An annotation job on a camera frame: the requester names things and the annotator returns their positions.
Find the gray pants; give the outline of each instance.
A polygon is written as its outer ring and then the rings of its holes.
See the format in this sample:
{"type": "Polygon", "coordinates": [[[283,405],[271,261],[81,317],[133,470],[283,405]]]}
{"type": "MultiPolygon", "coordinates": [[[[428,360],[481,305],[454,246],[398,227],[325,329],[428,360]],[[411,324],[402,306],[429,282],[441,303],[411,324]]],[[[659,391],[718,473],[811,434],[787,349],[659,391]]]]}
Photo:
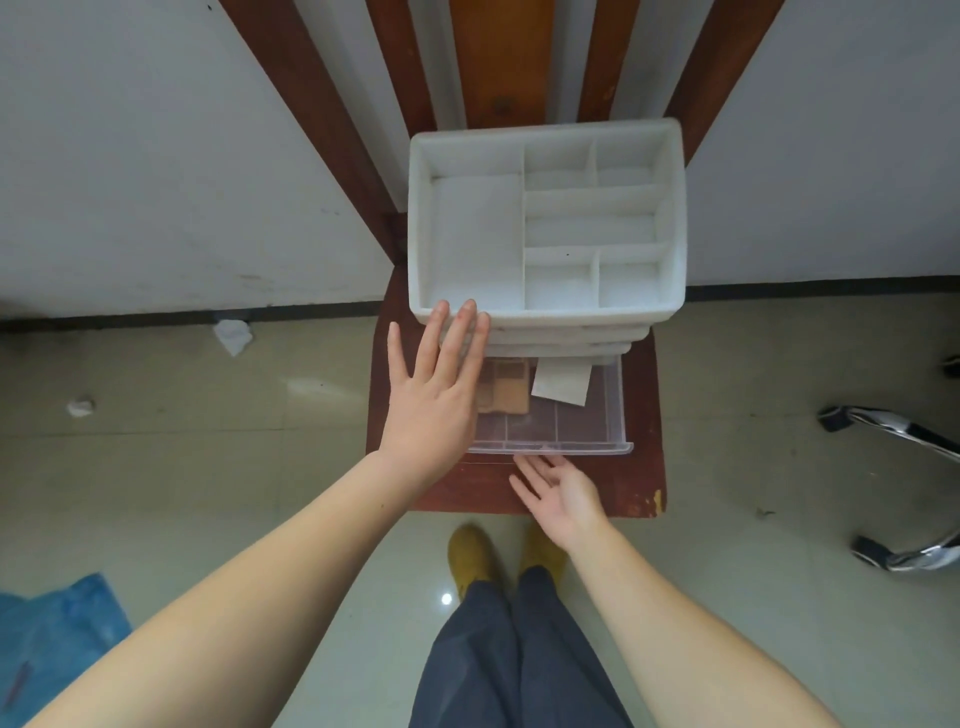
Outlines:
{"type": "Polygon", "coordinates": [[[543,567],[527,570],[513,609],[474,582],[430,650],[411,728],[626,728],[607,673],[543,567]]]}

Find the yellow shoe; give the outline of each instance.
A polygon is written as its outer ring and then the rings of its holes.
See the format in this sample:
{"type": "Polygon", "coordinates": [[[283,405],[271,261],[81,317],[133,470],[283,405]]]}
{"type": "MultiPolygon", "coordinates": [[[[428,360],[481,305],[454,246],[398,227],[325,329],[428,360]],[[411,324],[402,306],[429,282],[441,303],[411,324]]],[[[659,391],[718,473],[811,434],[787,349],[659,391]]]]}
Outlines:
{"type": "Polygon", "coordinates": [[[554,586],[560,584],[566,567],[566,551],[550,541],[536,521],[527,528],[523,555],[520,557],[520,575],[531,567],[544,567],[549,571],[554,586]]]}
{"type": "Polygon", "coordinates": [[[490,537],[475,523],[464,523],[453,532],[446,546],[446,560],[461,601],[474,581],[491,581],[503,588],[490,537]]]}

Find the white paper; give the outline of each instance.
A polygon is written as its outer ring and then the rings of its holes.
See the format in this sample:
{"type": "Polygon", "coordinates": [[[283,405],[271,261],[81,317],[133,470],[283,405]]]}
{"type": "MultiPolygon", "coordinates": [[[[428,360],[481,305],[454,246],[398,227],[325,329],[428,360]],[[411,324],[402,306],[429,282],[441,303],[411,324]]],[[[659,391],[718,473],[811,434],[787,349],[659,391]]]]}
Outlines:
{"type": "Polygon", "coordinates": [[[546,400],[565,401],[584,406],[593,362],[588,357],[542,356],[534,375],[530,394],[546,400]]]}
{"type": "Polygon", "coordinates": [[[71,400],[66,405],[66,411],[70,414],[70,417],[87,417],[92,415],[93,411],[96,409],[96,405],[93,403],[93,400],[88,398],[77,398],[71,400]]]}
{"type": "Polygon", "coordinates": [[[213,332],[230,356],[236,356],[253,340],[247,322],[238,319],[224,319],[213,327],[213,332]]]}

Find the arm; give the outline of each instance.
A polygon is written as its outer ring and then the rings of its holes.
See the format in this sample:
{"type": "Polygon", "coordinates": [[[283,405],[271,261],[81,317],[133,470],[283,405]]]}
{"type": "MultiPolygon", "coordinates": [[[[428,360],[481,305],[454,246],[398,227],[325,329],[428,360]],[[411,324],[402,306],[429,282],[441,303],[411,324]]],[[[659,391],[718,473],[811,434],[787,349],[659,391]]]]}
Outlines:
{"type": "Polygon", "coordinates": [[[391,324],[380,450],[137,629],[31,728],[270,725],[376,545],[473,439],[490,317],[477,317],[458,374],[476,305],[461,308],[438,356],[448,311],[434,309],[412,377],[391,324]]]}
{"type": "Polygon", "coordinates": [[[839,724],[789,672],[660,576],[570,462],[515,458],[514,490],[573,561],[661,728],[839,724]]]}

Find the floor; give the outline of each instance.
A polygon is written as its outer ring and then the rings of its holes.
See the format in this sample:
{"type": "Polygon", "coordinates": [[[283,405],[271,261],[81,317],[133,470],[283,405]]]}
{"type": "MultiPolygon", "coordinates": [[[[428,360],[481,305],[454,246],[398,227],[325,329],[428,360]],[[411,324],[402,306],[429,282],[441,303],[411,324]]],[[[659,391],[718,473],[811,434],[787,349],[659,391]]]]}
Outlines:
{"type": "MultiPolygon", "coordinates": [[[[960,436],[960,296],[694,303],[656,328],[669,504],[617,526],[789,667],[848,726],[960,715],[960,572],[855,562],[864,532],[916,545],[960,514],[960,471],[867,428],[846,401],[960,436]]],[[[141,623],[294,513],[364,449],[372,319],[265,324],[231,359],[208,327],[0,339],[0,590],[101,570],[141,623]],[[90,395],[97,411],[64,406],[90,395]]],[[[453,592],[464,520],[412,513],[376,551],[283,712],[285,728],[405,724],[453,592]]],[[[477,519],[515,565],[520,517],[477,519]]],[[[651,725],[575,573],[562,596],[637,726],[651,725]]]]}

